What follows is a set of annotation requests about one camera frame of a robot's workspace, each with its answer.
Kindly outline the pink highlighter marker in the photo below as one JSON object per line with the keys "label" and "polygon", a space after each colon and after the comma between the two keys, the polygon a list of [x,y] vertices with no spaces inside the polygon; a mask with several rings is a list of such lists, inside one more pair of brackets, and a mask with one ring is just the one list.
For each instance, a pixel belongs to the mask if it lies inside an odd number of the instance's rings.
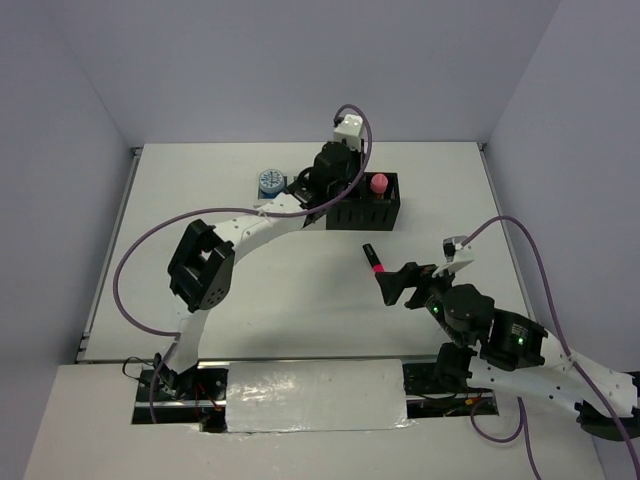
{"label": "pink highlighter marker", "polygon": [[371,270],[377,274],[377,273],[384,273],[385,272],[385,268],[379,258],[379,256],[377,255],[375,249],[373,248],[373,246],[369,243],[364,244],[362,246],[365,257],[371,267]]}

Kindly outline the pink glue stick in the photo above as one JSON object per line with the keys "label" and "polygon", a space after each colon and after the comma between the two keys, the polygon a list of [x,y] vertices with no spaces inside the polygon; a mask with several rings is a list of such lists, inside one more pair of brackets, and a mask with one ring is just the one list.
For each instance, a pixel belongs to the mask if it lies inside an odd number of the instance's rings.
{"label": "pink glue stick", "polygon": [[389,180],[383,173],[376,173],[371,177],[369,189],[376,199],[383,199],[388,189]]}

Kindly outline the blue patterned tape roll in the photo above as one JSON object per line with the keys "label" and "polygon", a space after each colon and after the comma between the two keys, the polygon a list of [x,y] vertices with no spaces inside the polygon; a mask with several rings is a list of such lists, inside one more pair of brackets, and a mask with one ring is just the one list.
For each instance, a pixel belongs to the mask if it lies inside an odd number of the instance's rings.
{"label": "blue patterned tape roll", "polygon": [[287,186],[287,176],[278,169],[267,169],[258,176],[258,197],[274,198]]}

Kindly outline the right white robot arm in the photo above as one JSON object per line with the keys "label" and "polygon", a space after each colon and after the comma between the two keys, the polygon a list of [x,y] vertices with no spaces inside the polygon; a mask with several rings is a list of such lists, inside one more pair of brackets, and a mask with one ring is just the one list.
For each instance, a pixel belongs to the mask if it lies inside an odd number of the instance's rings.
{"label": "right white robot arm", "polygon": [[372,268],[385,305],[407,290],[409,310],[426,309],[449,340],[433,376],[444,390],[490,389],[550,402],[575,415],[587,433],[610,441],[639,435],[639,375],[603,367],[576,353],[529,318],[499,309],[493,298],[435,266],[405,264],[396,272]]}

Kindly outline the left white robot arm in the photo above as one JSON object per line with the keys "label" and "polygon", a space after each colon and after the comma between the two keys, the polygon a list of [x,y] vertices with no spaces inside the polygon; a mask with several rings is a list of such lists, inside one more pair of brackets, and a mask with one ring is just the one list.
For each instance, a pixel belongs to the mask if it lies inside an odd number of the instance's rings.
{"label": "left white robot arm", "polygon": [[229,294],[234,266],[257,248],[322,218],[326,211],[319,207],[345,191],[361,171],[362,149],[361,140],[327,142],[313,165],[255,215],[187,226],[168,267],[178,339],[170,352],[154,358],[160,387],[172,398],[185,398],[195,389],[205,323]]}

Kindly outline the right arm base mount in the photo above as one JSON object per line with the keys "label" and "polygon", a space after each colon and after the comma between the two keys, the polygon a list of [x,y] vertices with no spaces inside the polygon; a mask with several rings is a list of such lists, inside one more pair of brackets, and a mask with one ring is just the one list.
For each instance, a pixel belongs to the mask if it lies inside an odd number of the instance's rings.
{"label": "right arm base mount", "polygon": [[469,417],[472,412],[498,414],[492,390],[446,386],[436,378],[433,362],[407,362],[402,369],[409,419]]}

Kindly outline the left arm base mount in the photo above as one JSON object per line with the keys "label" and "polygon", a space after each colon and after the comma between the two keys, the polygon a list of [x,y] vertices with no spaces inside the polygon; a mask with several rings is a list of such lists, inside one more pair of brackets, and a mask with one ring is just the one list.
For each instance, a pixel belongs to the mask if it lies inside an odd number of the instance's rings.
{"label": "left arm base mount", "polygon": [[[149,392],[153,369],[142,364],[139,373],[131,374],[122,368],[125,377],[136,382],[131,422],[133,425],[152,425]],[[178,393],[172,392],[159,380],[154,387],[153,411],[156,424],[189,424],[205,433],[225,433],[227,367],[199,368],[195,379]]]}

